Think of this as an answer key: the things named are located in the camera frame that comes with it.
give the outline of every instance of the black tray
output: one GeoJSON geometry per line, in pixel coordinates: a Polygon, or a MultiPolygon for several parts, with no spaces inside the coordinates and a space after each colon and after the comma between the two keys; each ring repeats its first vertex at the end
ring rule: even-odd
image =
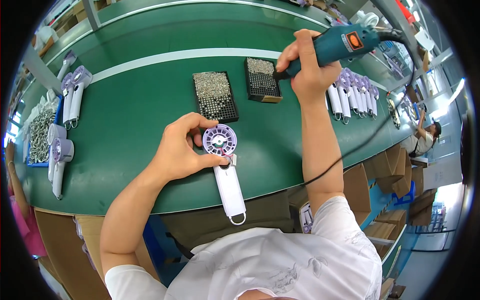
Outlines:
{"type": "Polygon", "coordinates": [[[215,73],[225,73],[228,80],[228,86],[230,88],[230,95],[222,98],[211,99],[199,99],[197,96],[197,89],[195,88],[195,80],[192,74],[193,80],[193,94],[195,95],[195,102],[197,104],[197,112],[209,120],[218,120],[219,123],[235,122],[239,119],[239,113],[237,109],[237,103],[235,103],[235,97],[233,96],[232,85],[228,78],[227,71],[220,71],[215,73]],[[224,105],[217,112],[209,113],[208,105],[212,106],[224,105]]]}
{"type": "MultiPolygon", "coordinates": [[[[258,59],[255,57],[250,57],[251,59],[255,60],[263,60],[258,59]]],[[[259,102],[272,102],[278,103],[282,99],[282,91],[280,90],[280,86],[278,85],[278,80],[273,79],[271,75],[268,74],[261,74],[261,73],[250,73],[248,72],[248,63],[247,58],[244,61],[245,67],[245,81],[247,83],[247,93],[248,99],[259,101],[259,102]],[[263,83],[270,81],[272,87],[268,87],[263,83]]],[[[275,63],[271,60],[263,60],[268,61],[275,66],[275,63]]]]}

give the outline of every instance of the pink shirt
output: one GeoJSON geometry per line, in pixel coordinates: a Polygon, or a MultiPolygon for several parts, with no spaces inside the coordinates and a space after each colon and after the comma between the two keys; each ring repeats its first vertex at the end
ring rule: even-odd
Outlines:
{"type": "Polygon", "coordinates": [[[13,216],[17,222],[18,230],[24,239],[25,247],[28,252],[30,255],[46,256],[47,251],[45,250],[40,231],[38,230],[33,207],[30,207],[30,216],[27,219],[24,219],[22,211],[20,210],[18,203],[15,201],[15,196],[10,196],[10,202],[12,204],[13,216]]]}

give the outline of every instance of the electric screwdriver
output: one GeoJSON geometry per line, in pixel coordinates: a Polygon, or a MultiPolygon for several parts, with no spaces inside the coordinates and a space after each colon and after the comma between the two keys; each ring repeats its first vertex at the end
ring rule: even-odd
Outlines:
{"type": "MultiPolygon", "coordinates": [[[[313,38],[313,47],[318,65],[323,67],[337,60],[351,59],[367,54],[375,49],[381,41],[393,40],[404,44],[403,40],[391,33],[376,32],[372,27],[360,24],[330,27],[321,35],[313,38]]],[[[290,62],[283,72],[274,72],[277,80],[295,77],[301,70],[300,59],[290,62]]]]}

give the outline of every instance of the power cord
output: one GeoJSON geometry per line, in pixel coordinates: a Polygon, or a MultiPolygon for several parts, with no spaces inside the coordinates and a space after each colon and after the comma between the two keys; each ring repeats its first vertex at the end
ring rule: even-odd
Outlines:
{"type": "MultiPolygon", "coordinates": [[[[405,43],[405,41],[397,36],[397,35],[394,35],[393,34],[394,31],[390,31],[390,32],[379,32],[378,33],[378,36],[380,37],[380,40],[381,41],[394,41],[394,42],[398,42],[398,43],[401,43],[401,44],[404,44],[405,45],[405,48],[407,48],[407,51],[408,51],[408,54],[410,55],[410,57],[412,58],[412,76],[410,78],[410,83],[408,85],[412,85],[413,84],[413,81],[415,79],[415,63],[413,62],[413,54],[410,50],[409,47],[407,47],[407,44],[405,43]]],[[[395,106],[395,110],[398,109],[398,107],[400,106],[400,104],[403,102],[403,100],[405,99],[405,97],[407,96],[407,93],[404,93],[403,97],[400,99],[399,103],[395,106]]],[[[310,179],[309,181],[307,182],[304,182],[301,184],[301,186],[306,186],[307,184],[310,184],[312,182],[314,182],[315,180],[321,178],[323,175],[325,175],[328,171],[330,171],[331,168],[333,168],[333,166],[335,166],[336,164],[338,164],[342,159],[344,159],[345,157],[357,152],[358,150],[362,149],[363,147],[365,147],[368,143],[370,143],[371,140],[373,140],[373,138],[378,134],[378,132],[380,131],[380,129],[382,127],[384,127],[387,122],[390,120],[390,116],[388,116],[387,118],[385,118],[385,120],[382,122],[382,124],[377,128],[377,130],[375,130],[375,132],[370,135],[363,143],[361,143],[359,146],[357,146],[356,148],[348,151],[345,155],[343,155],[341,158],[339,158],[336,162],[334,162],[325,172],[323,172],[322,174],[318,175],[317,177],[313,178],[313,179],[310,179]]]]}

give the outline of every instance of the hand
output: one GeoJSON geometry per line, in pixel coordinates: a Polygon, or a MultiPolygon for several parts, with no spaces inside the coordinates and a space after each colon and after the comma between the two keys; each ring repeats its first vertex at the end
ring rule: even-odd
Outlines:
{"type": "Polygon", "coordinates": [[[5,160],[8,162],[13,161],[15,157],[15,144],[12,141],[9,141],[5,147],[5,160]]]}
{"type": "Polygon", "coordinates": [[[198,155],[193,150],[193,142],[202,146],[202,134],[199,127],[211,128],[218,124],[216,120],[207,120],[204,116],[191,112],[171,123],[163,131],[160,146],[149,165],[162,180],[170,181],[187,177],[203,168],[227,165],[224,157],[215,154],[198,155]]]}
{"type": "Polygon", "coordinates": [[[292,89],[300,105],[318,101],[324,103],[325,92],[342,71],[339,61],[321,68],[318,66],[312,37],[319,35],[319,32],[307,29],[295,32],[297,40],[288,45],[277,60],[276,70],[282,72],[292,60],[300,57],[301,70],[291,79],[292,89]]]}

